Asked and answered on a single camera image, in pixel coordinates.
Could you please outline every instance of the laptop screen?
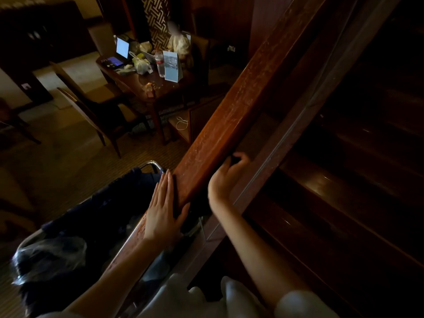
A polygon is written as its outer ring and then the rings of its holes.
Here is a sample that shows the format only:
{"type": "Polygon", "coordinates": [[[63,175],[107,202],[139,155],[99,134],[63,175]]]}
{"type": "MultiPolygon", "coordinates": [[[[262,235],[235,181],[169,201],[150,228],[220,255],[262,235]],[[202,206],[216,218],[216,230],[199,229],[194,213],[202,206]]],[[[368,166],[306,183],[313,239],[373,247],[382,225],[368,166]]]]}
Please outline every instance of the laptop screen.
{"type": "Polygon", "coordinates": [[[128,50],[130,48],[130,44],[125,42],[122,39],[117,38],[116,42],[116,52],[123,56],[124,58],[128,58],[128,50]]]}

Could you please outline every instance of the paper card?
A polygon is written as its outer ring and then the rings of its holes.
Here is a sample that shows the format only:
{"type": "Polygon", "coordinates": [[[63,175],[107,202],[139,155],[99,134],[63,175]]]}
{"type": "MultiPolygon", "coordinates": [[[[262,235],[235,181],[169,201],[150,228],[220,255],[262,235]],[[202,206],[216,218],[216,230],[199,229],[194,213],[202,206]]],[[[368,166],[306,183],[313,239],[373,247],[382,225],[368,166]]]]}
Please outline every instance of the paper card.
{"type": "Polygon", "coordinates": [[[177,53],[164,51],[163,60],[165,63],[165,80],[175,83],[180,81],[183,78],[183,70],[177,53]]]}

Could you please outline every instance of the plastic bottle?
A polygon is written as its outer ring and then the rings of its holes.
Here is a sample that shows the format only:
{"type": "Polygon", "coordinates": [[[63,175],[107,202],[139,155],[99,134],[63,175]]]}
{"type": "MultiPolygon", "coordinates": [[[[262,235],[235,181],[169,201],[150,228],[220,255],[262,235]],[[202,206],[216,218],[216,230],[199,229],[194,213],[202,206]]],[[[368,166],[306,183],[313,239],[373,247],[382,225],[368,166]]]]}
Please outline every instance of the plastic bottle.
{"type": "Polygon", "coordinates": [[[165,78],[165,64],[163,61],[163,52],[156,51],[155,52],[156,65],[158,66],[159,76],[165,78]]]}

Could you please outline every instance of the white cable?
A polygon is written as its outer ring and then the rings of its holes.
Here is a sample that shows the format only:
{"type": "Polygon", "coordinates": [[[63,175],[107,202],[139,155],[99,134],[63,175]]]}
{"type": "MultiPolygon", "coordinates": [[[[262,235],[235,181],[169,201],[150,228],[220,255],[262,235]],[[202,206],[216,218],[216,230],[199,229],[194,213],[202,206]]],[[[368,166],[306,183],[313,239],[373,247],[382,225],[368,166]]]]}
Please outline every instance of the white cable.
{"type": "Polygon", "coordinates": [[[186,130],[186,129],[187,129],[187,127],[188,127],[188,120],[184,120],[184,119],[183,119],[183,118],[181,118],[181,117],[177,117],[177,119],[179,120],[179,122],[177,122],[177,124],[175,125],[175,128],[176,128],[178,131],[184,131],[184,130],[186,130]],[[178,124],[179,124],[180,122],[182,122],[183,124],[185,124],[185,125],[186,125],[186,127],[185,127],[185,128],[182,128],[182,129],[178,129],[178,124]]]}

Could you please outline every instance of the hand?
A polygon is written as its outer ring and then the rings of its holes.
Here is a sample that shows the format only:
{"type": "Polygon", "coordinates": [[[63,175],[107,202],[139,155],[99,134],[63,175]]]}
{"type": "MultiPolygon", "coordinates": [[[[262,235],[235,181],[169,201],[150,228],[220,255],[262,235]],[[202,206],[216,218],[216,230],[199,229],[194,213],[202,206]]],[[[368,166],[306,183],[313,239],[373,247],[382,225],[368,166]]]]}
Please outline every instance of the hand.
{"type": "Polygon", "coordinates": [[[231,189],[235,186],[243,174],[244,169],[250,163],[245,153],[234,153],[233,156],[240,157],[240,162],[230,167],[231,157],[228,156],[210,179],[208,185],[209,203],[228,201],[231,189]]]}
{"type": "Polygon", "coordinates": [[[150,206],[147,209],[144,238],[154,241],[162,249],[169,246],[177,236],[187,218],[190,203],[187,203],[178,219],[173,217],[174,179],[167,170],[156,184],[150,206]]]}

